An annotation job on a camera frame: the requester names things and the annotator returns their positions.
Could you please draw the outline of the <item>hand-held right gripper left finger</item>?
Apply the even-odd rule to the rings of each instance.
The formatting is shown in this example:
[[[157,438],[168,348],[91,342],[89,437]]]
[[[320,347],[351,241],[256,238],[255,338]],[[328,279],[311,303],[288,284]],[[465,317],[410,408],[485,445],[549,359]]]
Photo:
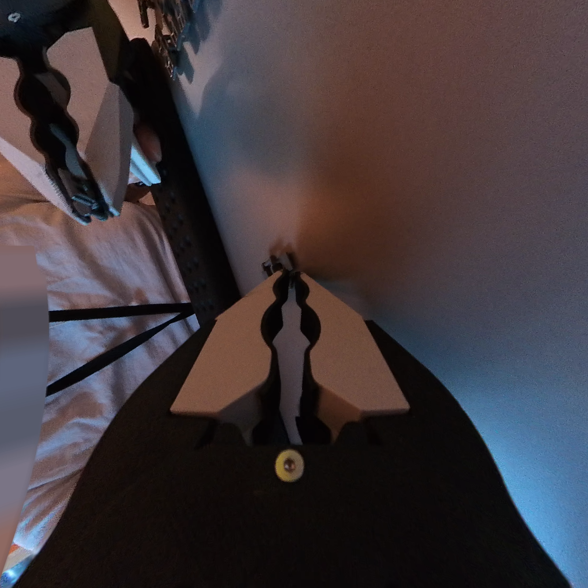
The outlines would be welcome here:
[[[283,328],[283,273],[277,272],[218,316],[171,406],[282,443],[281,379],[275,337]]]

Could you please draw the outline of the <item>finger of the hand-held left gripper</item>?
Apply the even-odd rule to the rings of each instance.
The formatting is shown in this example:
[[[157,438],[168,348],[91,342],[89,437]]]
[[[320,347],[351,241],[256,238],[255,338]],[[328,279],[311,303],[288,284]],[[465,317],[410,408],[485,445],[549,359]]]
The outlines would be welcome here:
[[[58,168],[92,179],[112,217],[118,217],[131,163],[138,164],[129,99],[108,78],[92,28],[63,35],[48,49],[46,61],[45,171],[63,197]]]
[[[1,155],[42,197],[74,219],[72,207],[58,194],[45,171],[44,157],[32,144],[30,118],[17,107],[14,90],[18,79],[17,63],[1,57]]]

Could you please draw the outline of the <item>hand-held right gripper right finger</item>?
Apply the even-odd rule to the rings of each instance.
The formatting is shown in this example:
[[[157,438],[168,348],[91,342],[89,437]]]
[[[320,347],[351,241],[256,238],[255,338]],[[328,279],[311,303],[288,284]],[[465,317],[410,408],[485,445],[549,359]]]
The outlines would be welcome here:
[[[300,437],[338,437],[347,423],[407,413],[409,403],[363,317],[304,273],[296,275],[295,292],[308,341]]]

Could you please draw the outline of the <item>small dark axle brick piece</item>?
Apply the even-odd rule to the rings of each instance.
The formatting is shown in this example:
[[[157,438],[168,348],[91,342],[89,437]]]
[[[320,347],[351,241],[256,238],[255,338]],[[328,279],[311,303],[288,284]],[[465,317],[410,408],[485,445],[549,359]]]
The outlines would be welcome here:
[[[94,218],[106,221],[112,217],[107,202],[92,179],[63,168],[58,168],[57,177],[66,201],[82,224],[89,224]]]

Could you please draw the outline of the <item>grey desk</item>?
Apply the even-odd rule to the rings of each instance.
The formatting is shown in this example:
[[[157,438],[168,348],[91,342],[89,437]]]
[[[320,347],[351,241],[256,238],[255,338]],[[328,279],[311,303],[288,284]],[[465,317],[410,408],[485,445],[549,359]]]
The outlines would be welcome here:
[[[587,1],[202,1],[181,63],[241,291],[291,246],[454,394],[587,587]]]

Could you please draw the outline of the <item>person's left hand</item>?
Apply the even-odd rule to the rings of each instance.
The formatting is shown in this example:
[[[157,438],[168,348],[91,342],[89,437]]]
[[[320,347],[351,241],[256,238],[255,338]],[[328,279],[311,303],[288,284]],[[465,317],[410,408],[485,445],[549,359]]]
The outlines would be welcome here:
[[[162,158],[160,140],[157,134],[148,124],[139,122],[138,119],[134,123],[134,134],[136,146],[143,154],[143,160],[148,161],[151,168],[157,171],[156,164]],[[148,200],[151,198],[148,196],[151,193],[151,184],[145,183],[143,178],[147,174],[148,179],[151,179],[153,173],[151,171],[146,172],[145,169],[144,163],[131,163],[128,187],[125,194],[126,202],[137,203],[144,198]]]

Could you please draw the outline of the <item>pile of dark brick pieces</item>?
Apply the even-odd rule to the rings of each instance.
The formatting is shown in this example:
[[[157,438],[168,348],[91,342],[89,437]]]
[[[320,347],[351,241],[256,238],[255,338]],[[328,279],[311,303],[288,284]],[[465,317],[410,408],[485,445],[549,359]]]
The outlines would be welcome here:
[[[208,29],[205,1],[137,1],[143,29],[153,28],[152,49],[171,81],[194,80],[193,57],[202,28]]]

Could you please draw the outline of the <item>person's white shirt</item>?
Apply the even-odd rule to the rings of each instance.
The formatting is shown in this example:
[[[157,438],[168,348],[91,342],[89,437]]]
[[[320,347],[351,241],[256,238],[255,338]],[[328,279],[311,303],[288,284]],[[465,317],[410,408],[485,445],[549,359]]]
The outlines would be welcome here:
[[[120,217],[83,226],[41,197],[3,157],[1,245],[35,248],[51,311],[189,300],[153,206],[126,202]],[[16,545],[39,552],[116,413],[198,328],[194,316],[167,326],[112,365],[46,400]]]

